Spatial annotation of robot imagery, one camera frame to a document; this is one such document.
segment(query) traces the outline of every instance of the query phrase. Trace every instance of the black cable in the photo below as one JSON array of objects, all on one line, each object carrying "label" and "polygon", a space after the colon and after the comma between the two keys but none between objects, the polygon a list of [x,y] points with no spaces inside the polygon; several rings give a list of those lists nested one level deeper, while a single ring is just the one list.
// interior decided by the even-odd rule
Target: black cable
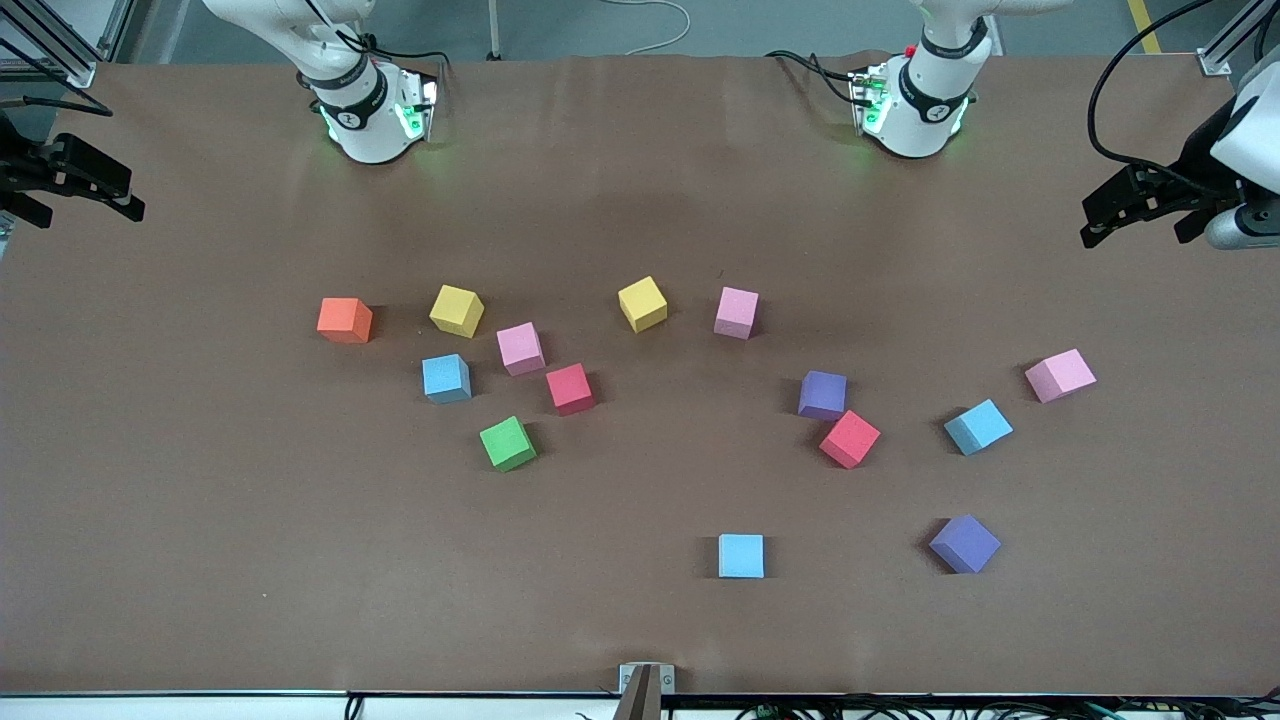
[{"label": "black cable", "polygon": [[31,59],[29,55],[14,47],[13,44],[9,42],[8,40],[0,37],[0,46],[17,55],[19,59],[22,59],[22,61],[27,63],[32,68],[40,70],[40,74],[47,77],[49,79],[56,82],[58,85],[65,87],[67,90],[70,90],[76,95],[93,104],[93,105],[78,105],[76,102],[65,102],[63,100],[49,100],[47,97],[31,97],[29,95],[23,95],[22,96],[23,105],[44,105],[46,108],[60,108],[63,110],[76,110],[77,113],[88,113],[90,115],[100,115],[104,118],[110,118],[111,115],[115,114],[111,111],[110,108],[99,102],[96,97],[76,87],[74,85],[68,82],[67,78],[59,77],[58,73],[55,73],[54,70],[50,70],[49,68]]},{"label": "black cable", "polygon": [[1262,17],[1262,22],[1258,23],[1258,28],[1253,32],[1253,61],[1261,63],[1262,58],[1267,54],[1267,33],[1271,32],[1271,22],[1276,19],[1276,13],[1280,12],[1280,3],[1276,3],[1267,10],[1267,14]]},{"label": "black cable", "polygon": [[365,710],[365,697],[355,693],[347,694],[347,707],[342,712],[342,720],[358,720],[360,712]]},{"label": "black cable", "polygon": [[[841,100],[844,100],[845,102],[849,102],[850,105],[858,105],[859,108],[870,108],[872,106],[870,100],[863,100],[861,97],[851,97],[851,96],[845,95],[844,92],[841,92],[840,88],[836,87],[836,83],[832,82],[832,79],[840,79],[840,81],[849,82],[849,74],[840,74],[840,73],[837,73],[835,70],[828,70],[827,68],[822,67],[822,63],[818,61],[818,55],[817,54],[810,53],[809,54],[809,59],[806,60],[806,59],[801,58],[800,55],[796,55],[795,53],[791,53],[790,50],[774,50],[773,53],[769,53],[768,55],[765,55],[765,58],[781,58],[783,60],[792,60],[795,63],[799,63],[800,67],[803,67],[804,69],[806,69],[806,70],[809,70],[812,73],[817,73],[818,77],[822,78],[822,82],[827,83],[827,87],[831,90],[831,92],[833,92],[836,95],[836,97],[840,97]],[[867,68],[858,68],[858,69],[850,70],[850,73],[856,73],[856,72],[861,72],[861,70],[865,70],[865,69]]]},{"label": "black cable", "polygon": [[1089,143],[1093,146],[1093,150],[1096,150],[1103,158],[1107,158],[1108,160],[1115,160],[1117,163],[1139,165],[1148,172],[1155,172],[1174,178],[1175,181],[1185,184],[1187,187],[1194,190],[1196,192],[1199,192],[1201,195],[1206,195],[1208,197],[1221,197],[1225,200],[1234,196],[1234,193],[1231,196],[1228,196],[1222,192],[1211,190],[1185,176],[1181,176],[1166,168],[1165,165],[1161,165],[1160,163],[1155,163],[1152,160],[1147,160],[1143,158],[1135,158],[1133,155],[1123,155],[1120,152],[1115,152],[1107,149],[1105,145],[1102,145],[1102,141],[1098,140],[1098,126],[1097,126],[1098,97],[1102,96],[1102,88],[1106,87],[1107,81],[1111,79],[1111,73],[1115,72],[1116,67],[1120,64],[1121,60],[1124,60],[1125,55],[1128,55],[1130,50],[1137,47],[1138,44],[1142,42],[1143,38],[1146,38],[1148,35],[1176,20],[1178,18],[1188,13],[1192,13],[1194,10],[1198,10],[1213,1],[1215,0],[1192,0],[1190,3],[1183,5],[1181,8],[1178,8],[1172,13],[1169,13],[1167,15],[1151,23],[1149,26],[1147,26],[1146,29],[1133,36],[1133,38],[1129,40],[1129,42],[1125,42],[1124,47],[1121,47],[1120,51],[1116,53],[1114,58],[1111,58],[1111,61],[1107,63],[1106,69],[1102,70],[1102,74],[1098,77],[1097,85],[1093,86],[1093,95],[1089,96],[1088,129],[1089,129]]},{"label": "black cable", "polygon": [[323,22],[329,29],[334,32],[334,35],[338,36],[338,40],[340,40],[343,45],[347,46],[348,50],[361,54],[369,53],[370,55],[376,55],[385,60],[390,60],[392,58],[402,58],[406,60],[415,60],[420,58],[442,58],[444,59],[445,65],[452,64],[449,63],[449,56],[445,55],[444,53],[440,53],[439,50],[429,50],[426,53],[392,53],[390,50],[383,50],[381,47],[378,47],[378,38],[374,37],[374,33],[371,32],[366,32],[361,35],[358,38],[351,37],[349,35],[342,32],[337,27],[329,24],[329,18],[326,18],[324,13],[320,12],[320,8],[316,8],[312,0],[303,0],[303,1],[307,4],[307,8],[311,8],[311,12],[315,13],[317,18],[320,18],[320,22]]},{"label": "black cable", "polygon": [[832,72],[832,70],[819,69],[818,67],[810,64],[809,60],[801,58],[800,55],[796,55],[795,53],[792,53],[790,50],[774,50],[773,53],[768,53],[764,56],[765,58],[782,58],[785,60],[791,60],[792,63],[797,63],[800,65],[804,65],[804,68],[808,69],[812,73],[823,73],[823,74],[826,74],[827,77],[829,77],[832,79],[845,79],[845,81],[849,79],[849,76],[842,76],[842,74]]},{"label": "black cable", "polygon": [[[343,42],[346,42],[348,40],[347,36],[344,36],[342,33],[342,31],[337,31],[337,32],[338,32],[338,37],[343,38]],[[374,37],[374,33],[371,33],[371,32],[366,32],[365,35],[362,35],[360,37],[360,40],[361,40],[361,45],[369,51],[369,54],[378,55],[378,56],[385,58],[388,60],[390,60],[392,58],[403,58],[406,60],[415,60],[415,59],[420,59],[420,58],[440,58],[440,59],[444,60],[445,65],[451,64],[449,63],[449,56],[445,55],[444,53],[440,53],[439,50],[428,50],[426,53],[392,53],[390,50],[383,50],[381,47],[379,47],[378,46],[378,38]]]}]

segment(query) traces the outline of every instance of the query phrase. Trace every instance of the red cube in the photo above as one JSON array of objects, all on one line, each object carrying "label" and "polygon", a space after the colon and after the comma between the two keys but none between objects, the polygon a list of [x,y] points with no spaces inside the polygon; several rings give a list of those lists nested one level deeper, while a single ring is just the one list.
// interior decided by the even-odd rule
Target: red cube
[{"label": "red cube", "polygon": [[320,301],[316,332],[333,342],[369,342],[374,313],[356,297],[325,297]]},{"label": "red cube", "polygon": [[818,447],[832,460],[840,462],[841,468],[849,469],[867,457],[877,438],[879,438],[879,430],[849,410],[836,421],[836,427],[831,428]]},{"label": "red cube", "polygon": [[561,415],[572,415],[595,406],[581,363],[547,373],[547,386],[552,388],[552,402]]}]

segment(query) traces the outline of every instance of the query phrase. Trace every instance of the metal frame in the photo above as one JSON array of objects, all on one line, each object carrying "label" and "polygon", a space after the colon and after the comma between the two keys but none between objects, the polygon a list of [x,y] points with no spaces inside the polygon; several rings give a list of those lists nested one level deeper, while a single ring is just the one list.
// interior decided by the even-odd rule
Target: metal frame
[{"label": "metal frame", "polygon": [[72,26],[67,24],[45,0],[0,0],[0,14],[14,29],[31,40],[76,87],[88,87],[102,55]]},{"label": "metal frame", "polygon": [[489,55],[485,60],[502,59],[502,38],[498,37],[498,0],[489,0]]},{"label": "metal frame", "polygon": [[1206,76],[1229,76],[1231,74],[1231,65],[1226,61],[1235,53],[1253,31],[1262,22],[1271,8],[1275,6],[1280,0],[1248,0],[1244,8],[1235,14],[1234,18],[1226,27],[1220,29],[1208,45],[1204,47],[1196,49],[1196,56],[1199,58],[1201,70]]}]

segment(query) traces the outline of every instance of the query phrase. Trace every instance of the purple cube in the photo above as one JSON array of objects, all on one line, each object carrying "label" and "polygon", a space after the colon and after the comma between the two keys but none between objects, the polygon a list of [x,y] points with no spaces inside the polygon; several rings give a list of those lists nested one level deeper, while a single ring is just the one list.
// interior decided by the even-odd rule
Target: purple cube
[{"label": "purple cube", "polygon": [[845,375],[809,370],[800,383],[800,410],[803,418],[813,420],[838,420],[845,414]]},{"label": "purple cube", "polygon": [[929,547],[956,573],[977,573],[1000,550],[1000,541],[977,518],[961,515],[948,520]]}]

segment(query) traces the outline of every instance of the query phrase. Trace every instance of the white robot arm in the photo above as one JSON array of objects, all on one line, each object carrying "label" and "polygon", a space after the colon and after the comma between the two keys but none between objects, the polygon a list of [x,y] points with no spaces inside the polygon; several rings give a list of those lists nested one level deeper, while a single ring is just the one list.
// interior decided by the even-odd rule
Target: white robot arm
[{"label": "white robot arm", "polygon": [[868,68],[852,96],[861,132],[890,152],[925,158],[960,129],[974,78],[991,56],[986,15],[1036,15],[1071,0],[908,0],[924,15],[924,35],[911,56]]},{"label": "white robot arm", "polygon": [[358,163],[385,163],[430,132],[435,78],[375,59],[353,27],[374,0],[205,0],[284,54],[316,94],[329,137]]}]

